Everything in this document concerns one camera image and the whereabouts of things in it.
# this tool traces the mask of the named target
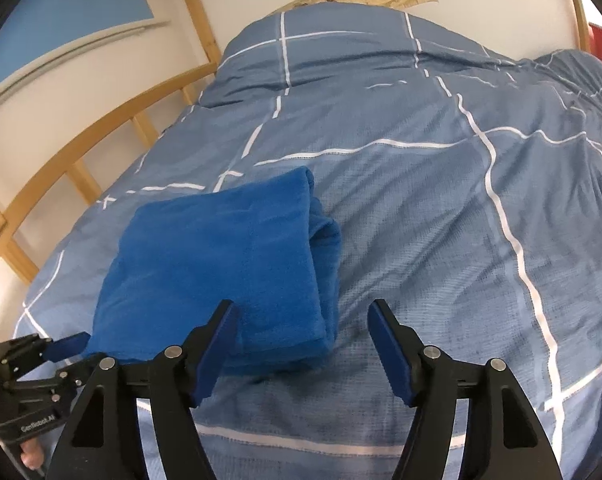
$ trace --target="blue gripper pad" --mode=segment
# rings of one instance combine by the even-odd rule
[[[78,334],[58,339],[47,345],[43,352],[42,358],[46,361],[57,363],[80,354],[85,350],[90,340],[90,334],[87,332],[79,332]]]
[[[238,307],[231,304],[225,311],[219,327],[212,336],[203,357],[201,357],[201,361],[196,368],[196,388],[191,394],[196,406],[199,406],[203,399],[212,394],[212,389],[221,373],[223,363],[228,354],[234,349],[239,317]]]
[[[376,302],[367,311],[367,329],[390,381],[392,393],[409,405],[414,398],[410,385],[412,370]]]

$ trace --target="blue window blind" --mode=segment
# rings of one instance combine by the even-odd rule
[[[21,0],[0,30],[0,82],[66,43],[152,17],[146,0]]]

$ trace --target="folded blue towel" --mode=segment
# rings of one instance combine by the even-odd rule
[[[313,192],[312,173],[297,168],[141,206],[103,282],[85,354],[151,359],[229,299],[241,322],[226,373],[320,363],[337,332],[340,230]]]

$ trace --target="blue bedding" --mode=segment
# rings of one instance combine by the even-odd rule
[[[50,256],[17,335],[91,329],[139,206],[299,166],[342,229],[335,349],[320,369],[219,380],[195,413],[218,477],[391,477],[413,411],[367,333],[367,306],[385,298],[426,344],[503,358],[565,477],[583,478],[602,454],[602,63],[582,52],[514,61],[355,4],[253,23],[199,102]],[[162,478],[139,406],[148,468]],[[460,403],[446,478],[465,413]]]

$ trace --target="wooden bed frame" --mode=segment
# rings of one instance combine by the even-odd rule
[[[203,4],[201,0],[185,2],[209,62],[150,88],[91,124],[48,160],[18,192],[7,209],[0,211],[0,258],[3,258],[25,283],[30,284],[39,269],[14,240],[14,235],[46,192],[63,175],[67,175],[76,191],[91,205],[102,194],[102,190],[82,160],[85,154],[127,121],[132,121],[145,147],[151,148],[158,138],[158,132],[145,109],[174,92],[181,93],[185,104],[193,105],[195,99],[190,95],[187,86],[216,73],[221,51],[216,44]],[[589,51],[590,37],[583,5],[581,0],[573,2],[577,18],[578,44],[582,50]]]

